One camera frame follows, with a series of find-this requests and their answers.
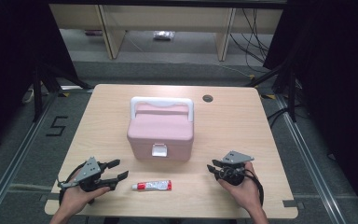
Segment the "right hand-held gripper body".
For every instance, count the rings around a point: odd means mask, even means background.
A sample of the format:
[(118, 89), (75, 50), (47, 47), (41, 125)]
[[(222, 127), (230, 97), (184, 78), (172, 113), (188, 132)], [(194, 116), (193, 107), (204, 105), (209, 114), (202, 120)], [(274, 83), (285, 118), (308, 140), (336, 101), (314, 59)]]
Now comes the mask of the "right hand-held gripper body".
[(233, 186), (238, 186), (245, 177), (244, 164), (254, 159), (253, 156), (245, 155), (234, 150), (229, 151), (228, 154), (220, 160), (227, 163), (227, 166), (223, 168), (218, 167), (220, 174), (214, 175), (215, 179), (223, 179)]

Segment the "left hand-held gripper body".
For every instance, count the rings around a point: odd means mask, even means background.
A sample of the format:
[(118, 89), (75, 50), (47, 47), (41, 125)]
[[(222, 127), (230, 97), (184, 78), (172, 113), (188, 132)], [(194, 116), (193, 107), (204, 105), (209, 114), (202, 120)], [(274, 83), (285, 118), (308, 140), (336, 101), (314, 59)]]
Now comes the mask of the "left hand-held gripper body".
[(77, 166), (74, 170), (76, 176), (70, 175), (66, 181), (59, 181), (58, 187), (67, 190), (79, 186), (84, 191), (90, 192), (96, 189), (107, 187), (107, 180), (101, 180), (104, 170), (100, 169), (100, 162), (94, 157)]

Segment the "white and red ointment tube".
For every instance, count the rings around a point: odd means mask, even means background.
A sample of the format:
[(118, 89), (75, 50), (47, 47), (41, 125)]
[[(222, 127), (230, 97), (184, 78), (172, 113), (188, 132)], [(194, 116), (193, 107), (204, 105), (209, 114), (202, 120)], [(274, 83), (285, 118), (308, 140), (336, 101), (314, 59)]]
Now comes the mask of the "white and red ointment tube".
[(171, 180), (140, 182), (131, 186), (133, 190), (171, 190)]

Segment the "pink storage box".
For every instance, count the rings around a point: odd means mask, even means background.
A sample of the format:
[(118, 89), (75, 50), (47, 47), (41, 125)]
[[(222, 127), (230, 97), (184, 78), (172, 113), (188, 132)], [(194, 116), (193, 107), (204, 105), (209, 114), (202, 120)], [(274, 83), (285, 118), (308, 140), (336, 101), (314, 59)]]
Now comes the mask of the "pink storage box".
[(135, 96), (130, 110), (127, 138), (136, 159), (190, 159), (194, 142), (191, 99)]

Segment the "person's left hand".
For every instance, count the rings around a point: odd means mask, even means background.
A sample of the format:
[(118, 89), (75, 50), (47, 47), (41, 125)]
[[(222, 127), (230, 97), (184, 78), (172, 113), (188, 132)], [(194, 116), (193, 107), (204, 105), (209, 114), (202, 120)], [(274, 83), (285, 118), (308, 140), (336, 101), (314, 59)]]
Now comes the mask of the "person's left hand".
[(94, 191), (86, 192), (79, 186), (69, 188), (65, 191), (62, 203), (55, 216), (69, 218), (82, 211), (90, 201), (104, 195), (109, 190), (109, 187), (102, 187)]

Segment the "person's right hand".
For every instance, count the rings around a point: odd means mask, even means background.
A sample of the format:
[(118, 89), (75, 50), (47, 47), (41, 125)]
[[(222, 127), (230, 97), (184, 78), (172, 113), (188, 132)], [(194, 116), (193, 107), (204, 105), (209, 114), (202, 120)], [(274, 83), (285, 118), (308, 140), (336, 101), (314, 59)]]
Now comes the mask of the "person's right hand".
[(263, 211), (259, 200), (259, 192), (256, 183), (249, 177), (245, 177), (238, 186), (233, 186), (227, 181), (219, 179), (218, 183), (229, 192), (235, 202), (244, 208), (250, 215)]

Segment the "black metal stand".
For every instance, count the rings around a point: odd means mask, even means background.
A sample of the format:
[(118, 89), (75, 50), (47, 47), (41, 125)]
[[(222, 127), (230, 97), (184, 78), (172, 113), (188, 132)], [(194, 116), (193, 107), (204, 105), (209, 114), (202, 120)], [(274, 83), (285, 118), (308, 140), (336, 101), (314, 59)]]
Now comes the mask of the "black metal stand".
[(63, 77), (83, 90), (93, 89), (93, 86), (78, 78), (76, 71), (67, 73), (56, 66), (47, 63), (37, 63), (33, 72), (34, 121), (37, 121), (43, 112), (42, 86), (45, 86), (48, 92), (60, 92), (62, 87), (57, 80), (58, 77)]
[(246, 84), (246, 87), (255, 87), (258, 84), (272, 78), (276, 77), (271, 89), (274, 93), (281, 94), (284, 91), (288, 93), (288, 105), (283, 109), (284, 112), (289, 114), (289, 117), (292, 119), (293, 122), (296, 122), (296, 115), (295, 115), (295, 99), (296, 99), (296, 74), (292, 69), (290, 63), (285, 62), (271, 71), (267, 72), (262, 77), (253, 79), (250, 83)]

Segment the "dark curtain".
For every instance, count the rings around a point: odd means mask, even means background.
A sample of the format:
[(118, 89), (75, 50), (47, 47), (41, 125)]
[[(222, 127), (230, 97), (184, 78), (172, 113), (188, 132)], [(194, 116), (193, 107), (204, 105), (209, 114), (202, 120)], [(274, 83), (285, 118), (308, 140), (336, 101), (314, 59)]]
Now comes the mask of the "dark curtain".
[(48, 0), (0, 0), (0, 133), (37, 70), (77, 78)]
[(313, 20), (296, 55), (309, 112), (358, 196), (358, 0), (286, 0), (265, 67), (273, 68)]

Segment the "clear plastic bag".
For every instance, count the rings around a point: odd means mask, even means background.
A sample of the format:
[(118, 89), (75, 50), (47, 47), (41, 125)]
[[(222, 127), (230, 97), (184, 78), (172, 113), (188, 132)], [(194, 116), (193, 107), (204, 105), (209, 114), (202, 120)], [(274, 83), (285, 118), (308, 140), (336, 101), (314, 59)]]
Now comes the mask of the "clear plastic bag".
[(153, 33), (153, 38), (155, 40), (171, 41), (174, 39), (174, 32), (173, 31), (155, 31)]

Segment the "light wooden shelf unit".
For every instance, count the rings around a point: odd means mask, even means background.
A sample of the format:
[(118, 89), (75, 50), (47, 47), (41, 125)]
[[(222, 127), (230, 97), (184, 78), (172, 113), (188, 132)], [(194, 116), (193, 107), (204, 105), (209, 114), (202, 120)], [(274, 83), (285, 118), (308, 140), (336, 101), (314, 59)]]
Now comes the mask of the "light wooden shelf unit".
[(61, 29), (100, 30), (108, 57), (115, 59), (128, 31), (213, 33), (219, 61), (227, 55), (228, 38), (235, 33), (272, 35), (280, 9), (212, 7), (124, 7), (51, 4)]

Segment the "aluminium floor rail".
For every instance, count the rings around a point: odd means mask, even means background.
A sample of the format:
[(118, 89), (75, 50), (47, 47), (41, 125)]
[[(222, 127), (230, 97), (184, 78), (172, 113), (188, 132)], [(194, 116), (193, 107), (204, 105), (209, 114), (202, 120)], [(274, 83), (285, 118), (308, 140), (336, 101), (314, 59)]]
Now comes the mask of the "aluminium floor rail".
[(26, 135), (21, 140), (21, 144), (17, 147), (15, 154), (10, 160), (10, 163), (6, 166), (5, 172), (0, 177), (0, 205), (5, 199), (7, 192), (10, 188), (14, 177), (17, 172), (20, 170), (21, 165), (23, 164), (28, 152), (30, 150), (31, 144), (33, 143), (37, 133), (40, 130), (40, 127), (43, 125), (43, 122), (46, 118), (46, 115), (51, 108), (51, 105), (58, 97), (58, 93), (50, 93), (46, 102), (42, 106), (41, 114), (30, 124), (27, 129)]
[(327, 215), (330, 217), (330, 220), (333, 224), (347, 224), (347, 220), (343, 216), (337, 203), (337, 200), (332, 193), (332, 190), (328, 187), (324, 176), (321, 173), (321, 170), (319, 169), (315, 159), (311, 155), (310, 149), (301, 131), (289, 115), (288, 104), (284, 101), (281, 95), (277, 95), (276, 99), (279, 108), (284, 110), (283, 117), (286, 126), (288, 127), (289, 132), (291, 133), (296, 143), (296, 147), (299, 150), (303, 162), (305, 163), (305, 166), (310, 174), (310, 178), (319, 194), (319, 197), (324, 205)]

